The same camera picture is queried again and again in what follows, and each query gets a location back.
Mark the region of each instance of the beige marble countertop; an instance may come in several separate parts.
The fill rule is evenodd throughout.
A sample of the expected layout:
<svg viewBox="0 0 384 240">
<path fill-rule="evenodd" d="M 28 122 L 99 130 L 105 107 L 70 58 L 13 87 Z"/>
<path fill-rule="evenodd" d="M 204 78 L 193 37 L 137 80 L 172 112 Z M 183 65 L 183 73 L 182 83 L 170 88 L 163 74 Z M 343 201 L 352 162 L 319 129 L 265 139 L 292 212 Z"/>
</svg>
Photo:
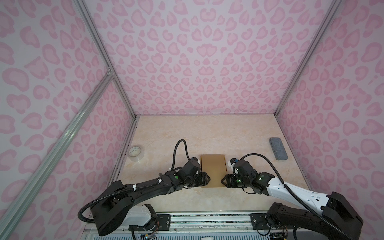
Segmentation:
<svg viewBox="0 0 384 240">
<path fill-rule="evenodd" d="M 277 161 L 269 144 L 271 137 L 280 137 L 288 160 Z M 139 162 L 125 161 L 119 180 L 134 184 L 158 177 L 172 165 L 173 150 L 180 139 L 185 139 L 190 157 L 200 159 L 201 154 L 224 154 L 226 161 L 241 158 L 248 153 L 265 155 L 274 164 L 284 181 L 308 189 L 299 167 L 281 129 L 272 114 L 216 115 L 216 116 L 142 116 L 139 119 L 132 145 L 144 147 L 144 157 Z M 272 168 L 261 157 L 250 156 L 247 161 L 258 172 Z M 184 144 L 176 153 L 175 167 L 186 162 Z M 201 188 L 183 189 L 161 195 L 141 204 L 149 203 L 157 212 L 184 211 L 236 211 L 268 210 L 273 202 L 296 207 L 281 199 L 265 195 L 249 195 L 241 189 Z"/>
</svg>

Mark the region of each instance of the tape roll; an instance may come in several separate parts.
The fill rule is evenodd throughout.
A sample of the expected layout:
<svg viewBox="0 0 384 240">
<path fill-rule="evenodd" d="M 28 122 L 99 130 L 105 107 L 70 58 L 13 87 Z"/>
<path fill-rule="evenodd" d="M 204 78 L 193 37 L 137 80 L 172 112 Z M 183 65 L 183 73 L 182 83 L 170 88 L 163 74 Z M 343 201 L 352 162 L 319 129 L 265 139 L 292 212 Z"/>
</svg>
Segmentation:
<svg viewBox="0 0 384 240">
<path fill-rule="evenodd" d="M 133 162 L 138 162 L 144 157 L 144 147 L 141 145 L 134 145 L 128 151 L 128 157 Z"/>
</svg>

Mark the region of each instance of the pink leopard print wall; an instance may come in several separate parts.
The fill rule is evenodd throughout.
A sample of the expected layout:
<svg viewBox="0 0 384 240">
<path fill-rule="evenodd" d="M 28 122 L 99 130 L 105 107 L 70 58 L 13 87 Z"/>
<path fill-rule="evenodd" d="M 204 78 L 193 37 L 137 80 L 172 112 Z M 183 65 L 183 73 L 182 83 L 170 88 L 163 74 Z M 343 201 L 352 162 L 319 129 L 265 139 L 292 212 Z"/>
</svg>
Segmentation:
<svg viewBox="0 0 384 240">
<path fill-rule="evenodd" d="M 1 218 L 106 69 L 71 0 L 0 6 Z"/>
<path fill-rule="evenodd" d="M 384 235 L 384 2 L 348 0 L 279 122 L 315 190 L 342 193 Z"/>
<path fill-rule="evenodd" d="M 110 83 L 10 239 L 78 239 L 77 212 L 105 190 L 130 123 Z"/>
<path fill-rule="evenodd" d="M 273 113 L 331 0 L 86 0 L 136 114 Z"/>
</svg>

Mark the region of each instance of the metal rail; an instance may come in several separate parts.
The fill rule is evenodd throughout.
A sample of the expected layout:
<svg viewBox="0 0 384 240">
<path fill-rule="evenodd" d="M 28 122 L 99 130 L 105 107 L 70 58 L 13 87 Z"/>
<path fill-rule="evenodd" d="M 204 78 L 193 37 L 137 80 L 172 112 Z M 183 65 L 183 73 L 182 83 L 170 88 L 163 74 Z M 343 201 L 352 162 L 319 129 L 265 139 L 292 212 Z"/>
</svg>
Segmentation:
<svg viewBox="0 0 384 240">
<path fill-rule="evenodd" d="M 117 86 L 117 89 L 119 91 L 119 94 L 121 98 L 123 99 L 123 102 L 126 106 L 126 108 L 129 110 L 129 114 L 131 115 L 132 119 L 135 119 L 136 115 L 132 109 L 131 104 L 129 103 L 129 99 L 127 97 L 126 92 L 124 91 L 124 88 L 122 87 L 122 84 L 116 74 L 116 71 L 113 67 L 113 64 L 111 62 L 111 59 L 109 58 L 107 51 L 103 45 L 103 42 L 101 41 L 101 37 L 99 33 L 97 32 L 96 26 L 93 22 L 92 16 L 89 13 L 88 7 L 85 4 L 84 0 L 73 0 L 75 3 L 77 9 L 79 10 L 79 13 L 85 23 L 85 26 L 87 27 L 89 33 L 91 34 L 91 37 L 93 41 L 95 42 L 96 48 L 99 50 L 100 56 L 104 61 L 105 66 L 116 75 L 114 82 Z"/>
<path fill-rule="evenodd" d="M 12 234 L 113 78 L 114 76 L 110 73 L 104 76 L 23 190 L 9 206 L 0 222 L 0 239 L 8 239 Z"/>
<path fill-rule="evenodd" d="M 286 141 L 287 141 L 288 147 L 290 148 L 291 153 L 292 153 L 292 155 L 293 155 L 293 158 L 294 158 L 294 160 L 296 161 L 297 166 L 299 167 L 301 174 L 303 175 L 303 178 L 304 178 L 304 180 L 305 180 L 305 183 L 306 183 L 307 186 L 308 186 L 308 189 L 311 190 L 311 191 L 314 191 L 314 188 L 313 188 L 313 186 L 312 186 L 312 183 L 311 183 L 311 181 L 309 180 L 309 178 L 308 178 L 306 172 L 304 171 L 304 168 L 303 168 L 302 164 L 301 164 L 300 161 L 299 161 L 299 157 L 296 155 L 296 152 L 294 151 L 294 148 L 293 148 L 291 142 L 287 140 L 287 139 L 288 139 L 288 138 L 287 138 L 288 136 L 285 134 L 285 132 L 284 132 L 283 128 L 281 127 L 279 121 L 277 121 L 277 124 L 279 125 L 279 127 L 280 127 L 280 129 L 281 129 L 281 132 L 283 133 L 284 138 L 285 138 Z"/>
<path fill-rule="evenodd" d="M 336 14 L 338 13 L 338 10 L 340 9 L 341 3 L 344 0 L 333 0 L 331 3 L 331 6 L 329 7 L 327 13 L 325 14 L 325 17 L 323 21 L 320 24 L 320 27 L 318 28 L 317 32 L 315 33 L 313 40 L 308 47 L 307 52 L 304 55 L 303 60 L 299 64 L 295 74 L 292 77 L 292 80 L 290 84 L 288 85 L 286 91 L 284 92 L 283 97 L 281 98 L 281 101 L 279 105 L 276 108 L 275 116 L 276 118 L 281 113 L 285 103 L 288 101 L 289 96 L 291 95 L 294 86 L 299 81 L 301 74 L 303 73 L 303 70 L 308 65 L 308 62 L 311 60 L 311 57 L 313 56 L 314 52 L 316 51 L 316 48 L 320 44 L 323 36 L 325 35 L 326 31 L 328 30 L 329 26 L 331 25 L 333 19 L 335 18 Z"/>
<path fill-rule="evenodd" d="M 127 156 L 128 148 L 131 145 L 133 135 L 134 135 L 134 132 L 136 130 L 139 118 L 140 117 L 136 117 L 136 119 L 132 121 L 131 126 L 129 127 L 129 131 L 128 131 L 127 136 L 124 140 L 123 147 L 121 148 L 121 151 L 120 151 L 120 155 L 119 155 L 119 157 L 115 163 L 115 167 L 114 167 L 113 172 L 111 174 L 111 178 L 108 181 L 108 186 L 112 182 L 118 180 L 120 171 L 124 168 L 124 163 L 125 163 L 125 160 L 127 158 L 126 156 Z"/>
<path fill-rule="evenodd" d="M 177 239 L 179 236 L 212 236 L 219 234 L 222 236 L 230 236 L 235 234 L 240 236 L 246 234 L 248 236 L 261 237 L 256 230 L 253 230 L 251 213 L 266 213 L 267 211 L 222 211 L 222 212 L 158 212 L 158 214 L 170 214 L 169 231 L 159 232 L 158 237 L 170 236 Z M 267 229 L 260 229 L 260 232 L 267 232 Z M 271 232 L 281 232 L 281 229 L 271 229 Z M 306 232 L 314 236 L 321 235 L 307 229 L 300 228 L 298 232 Z M 131 233 L 127 226 L 120 226 L 114 232 L 105 237 L 99 237 L 96 226 L 87 224 L 85 226 L 81 239 L 120 239 L 119 237 L 130 237 Z"/>
</svg>

